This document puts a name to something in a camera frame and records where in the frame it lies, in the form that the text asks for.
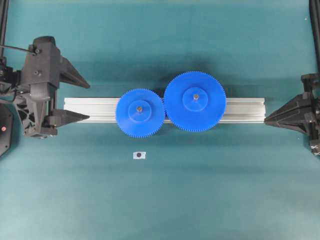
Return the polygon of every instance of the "large blue gear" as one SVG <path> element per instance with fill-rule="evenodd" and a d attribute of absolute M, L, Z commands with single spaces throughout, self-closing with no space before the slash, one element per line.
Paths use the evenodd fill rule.
<path fill-rule="evenodd" d="M 133 138 L 145 138 L 156 133 L 164 123 L 165 107 L 156 93 L 137 88 L 120 98 L 115 119 L 125 134 Z"/>
<path fill-rule="evenodd" d="M 188 132 L 202 132 L 223 117 L 227 98 L 211 75 L 189 71 L 176 76 L 164 92 L 164 106 L 171 122 Z"/>

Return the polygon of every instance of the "metal screw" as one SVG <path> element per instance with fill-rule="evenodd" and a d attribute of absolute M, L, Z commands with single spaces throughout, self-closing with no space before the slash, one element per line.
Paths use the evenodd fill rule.
<path fill-rule="evenodd" d="M 138 106 L 138 107 L 136 108 L 136 110 L 137 110 L 139 113 L 141 113 L 141 112 L 142 112 L 142 106 Z"/>
<path fill-rule="evenodd" d="M 193 95 L 193 100 L 196 100 L 196 101 L 197 101 L 198 99 L 199 99 L 199 94 L 198 94 L 198 93 L 194 94 L 194 95 Z"/>

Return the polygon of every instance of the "teal surface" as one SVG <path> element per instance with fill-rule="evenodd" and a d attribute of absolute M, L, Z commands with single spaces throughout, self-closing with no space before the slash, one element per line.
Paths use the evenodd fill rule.
<path fill-rule="evenodd" d="M 6 43 L 43 35 L 91 84 L 64 97 L 164 88 L 215 76 L 228 97 L 265 97 L 271 113 L 300 93 L 316 61 L 307 0 L 12 0 Z M 21 68 L 25 55 L 5 50 Z M 22 136 L 0 160 L 1 240 L 318 240 L 320 161 L 305 137 L 263 124 L 200 134 L 165 126 L 132 139 L 116 124 Z M 147 152 L 133 160 L 133 152 Z"/>

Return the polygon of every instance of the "small label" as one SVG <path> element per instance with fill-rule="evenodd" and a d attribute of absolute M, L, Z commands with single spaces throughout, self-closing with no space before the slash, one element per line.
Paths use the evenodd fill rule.
<path fill-rule="evenodd" d="M 133 159 L 146 159 L 147 153 L 145 151 L 135 151 L 133 153 Z"/>

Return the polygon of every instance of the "small blue gear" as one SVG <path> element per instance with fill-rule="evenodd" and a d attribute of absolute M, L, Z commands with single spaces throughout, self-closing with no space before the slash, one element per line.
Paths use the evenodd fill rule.
<path fill-rule="evenodd" d="M 164 92 L 164 106 L 171 122 L 188 132 L 203 132 L 223 117 L 227 98 L 211 75 L 189 71 L 176 76 Z"/>
<path fill-rule="evenodd" d="M 133 138 L 156 133 L 165 121 L 162 99 L 153 91 L 137 88 L 124 94 L 116 105 L 115 120 L 119 128 Z"/>

